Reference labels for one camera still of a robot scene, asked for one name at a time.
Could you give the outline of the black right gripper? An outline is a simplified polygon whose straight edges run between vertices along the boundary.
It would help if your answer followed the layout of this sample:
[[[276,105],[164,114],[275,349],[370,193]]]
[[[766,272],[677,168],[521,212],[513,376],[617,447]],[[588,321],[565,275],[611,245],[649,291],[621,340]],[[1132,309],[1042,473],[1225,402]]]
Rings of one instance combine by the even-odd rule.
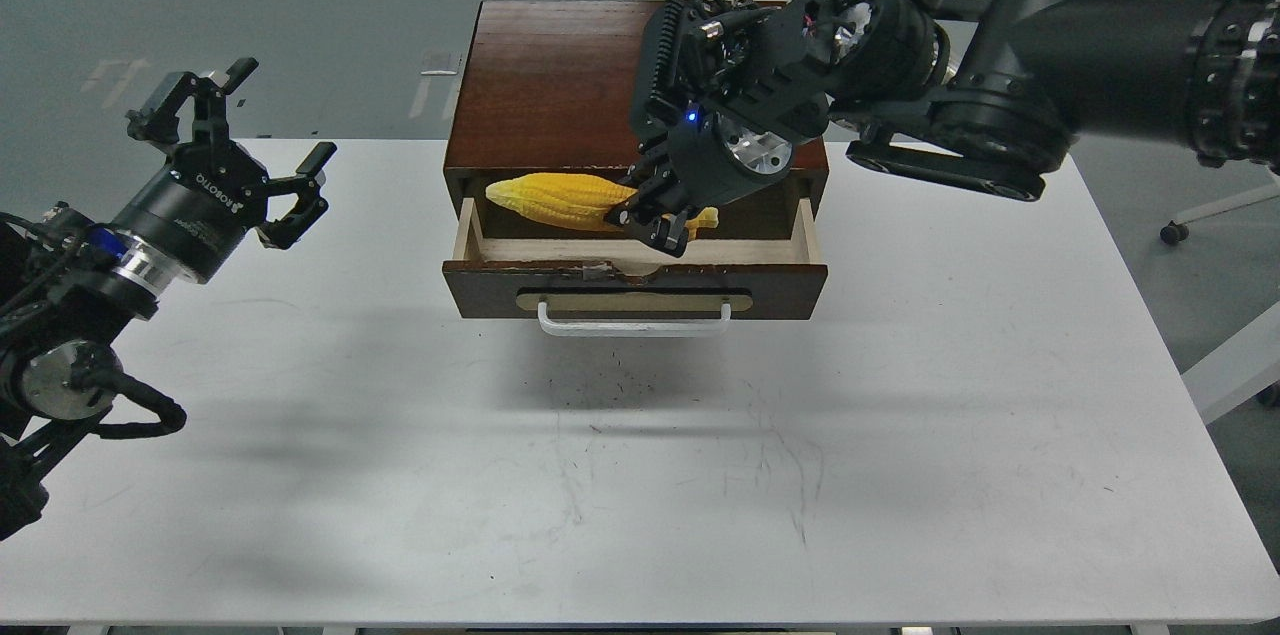
[[[668,129],[667,149],[648,149],[620,181],[634,193],[616,206],[616,225],[640,228],[640,242],[682,257],[689,224],[786,178],[795,143],[721,114],[687,111]]]

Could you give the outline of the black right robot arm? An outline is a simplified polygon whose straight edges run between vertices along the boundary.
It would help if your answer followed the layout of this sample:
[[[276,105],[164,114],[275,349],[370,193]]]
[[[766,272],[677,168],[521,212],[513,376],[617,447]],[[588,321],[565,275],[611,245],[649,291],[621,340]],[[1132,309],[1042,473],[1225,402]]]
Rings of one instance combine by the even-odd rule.
[[[1082,133],[1276,170],[1277,0],[667,0],[630,120],[605,220],[675,257],[829,123],[860,166],[1018,201]]]

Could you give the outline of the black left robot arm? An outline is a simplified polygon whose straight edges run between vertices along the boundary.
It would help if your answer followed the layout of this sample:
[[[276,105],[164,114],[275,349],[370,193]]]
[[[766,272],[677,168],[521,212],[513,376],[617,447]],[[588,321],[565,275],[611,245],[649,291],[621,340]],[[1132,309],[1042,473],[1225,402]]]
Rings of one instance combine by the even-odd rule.
[[[116,335],[151,319],[172,280],[210,280],[248,230],[291,248],[326,213],[323,166],[335,143],[316,143],[294,174],[274,179],[230,138],[227,101],[257,65],[178,70],[128,111],[128,134],[165,163],[113,220],[65,202],[37,221],[3,215],[5,538],[38,521],[44,478],[86,437],[156,438],[186,425],[173,398],[124,371]]]

